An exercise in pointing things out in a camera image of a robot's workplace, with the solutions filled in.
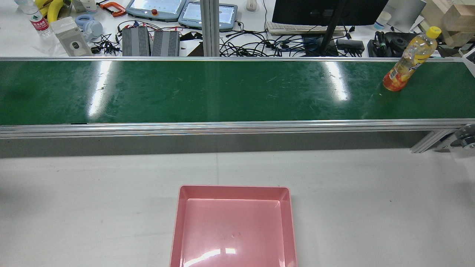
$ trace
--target green conveyor belt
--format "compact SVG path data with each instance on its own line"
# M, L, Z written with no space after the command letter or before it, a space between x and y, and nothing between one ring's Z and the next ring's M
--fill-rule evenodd
M427 62L0 61L0 124L475 118L475 78Z

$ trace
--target yellow bottle cap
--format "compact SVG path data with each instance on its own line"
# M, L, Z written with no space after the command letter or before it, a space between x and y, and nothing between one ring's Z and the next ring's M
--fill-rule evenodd
M426 32L426 35L427 37L431 38L431 39L436 39L437 37L439 37L440 33L442 31L440 30L439 27L435 27L435 26L432 26L429 28L429 30Z

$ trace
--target keyboard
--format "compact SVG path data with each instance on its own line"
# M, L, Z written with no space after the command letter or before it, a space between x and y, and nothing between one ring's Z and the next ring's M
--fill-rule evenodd
M311 25L291 25L280 24L266 21L266 28L270 34L274 35L292 35L292 34L313 34L325 33L326 26L311 26ZM344 32L343 26L336 26L335 32Z

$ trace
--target gray panel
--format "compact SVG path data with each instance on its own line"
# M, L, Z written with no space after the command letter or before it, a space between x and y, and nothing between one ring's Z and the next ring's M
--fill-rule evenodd
M122 30L122 56L150 56L150 38L147 27L126 28Z
M409 148L427 131L77 137L0 140L0 158Z
M392 13L388 24L402 32L409 32L425 6L423 0L406 0Z
M156 31L153 36L152 57L178 57L180 34L177 31Z

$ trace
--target red label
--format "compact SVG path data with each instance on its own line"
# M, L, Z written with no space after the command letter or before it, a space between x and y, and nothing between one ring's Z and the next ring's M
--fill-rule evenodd
M33 24L33 27L35 27L37 31L48 29L48 23L46 22L45 18L42 18L39 21L30 21L30 22L31 24Z

